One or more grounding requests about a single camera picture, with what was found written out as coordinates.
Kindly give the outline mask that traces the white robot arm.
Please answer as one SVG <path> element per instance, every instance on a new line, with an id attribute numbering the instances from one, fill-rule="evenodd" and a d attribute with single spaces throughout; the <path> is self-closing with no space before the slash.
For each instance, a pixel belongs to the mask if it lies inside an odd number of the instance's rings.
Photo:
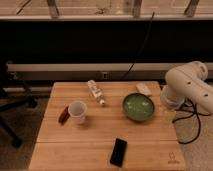
<path id="1" fill-rule="evenodd" d="M 189 99 L 213 114 L 213 87 L 205 82 L 207 77 L 208 68 L 200 61 L 171 68 L 165 74 L 166 85 L 160 95 L 162 104 L 173 110 Z"/>

